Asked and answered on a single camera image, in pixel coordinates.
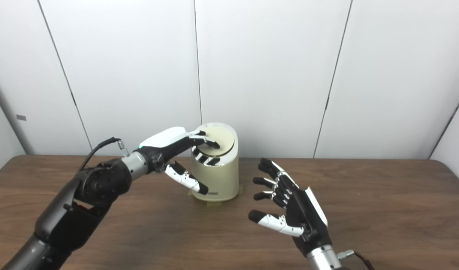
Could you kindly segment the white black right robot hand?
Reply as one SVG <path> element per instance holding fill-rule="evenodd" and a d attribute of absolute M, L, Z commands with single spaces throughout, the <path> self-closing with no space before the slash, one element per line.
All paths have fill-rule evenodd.
<path fill-rule="evenodd" d="M 253 196 L 255 201 L 270 200 L 285 210 L 278 215 L 251 210 L 248 219 L 293 238 L 296 248 L 306 257 L 313 250 L 331 246 L 325 216 L 311 188 L 300 188 L 296 181 L 274 161 L 261 158 L 258 169 L 270 178 L 254 177 L 253 183 L 270 188 Z"/>

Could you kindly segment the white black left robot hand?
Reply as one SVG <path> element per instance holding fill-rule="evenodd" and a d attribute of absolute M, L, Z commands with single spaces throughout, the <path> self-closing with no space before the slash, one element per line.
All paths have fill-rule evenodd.
<path fill-rule="evenodd" d="M 209 188 L 190 174 L 181 164 L 171 161 L 174 157 L 191 149 L 193 146 L 209 145 L 219 149 L 220 145 L 208 137 L 203 130 L 187 132 L 183 127 L 171 127 L 159 132 L 140 143 L 135 152 L 140 153 L 146 160 L 147 174 L 165 173 L 177 183 L 206 195 Z"/>

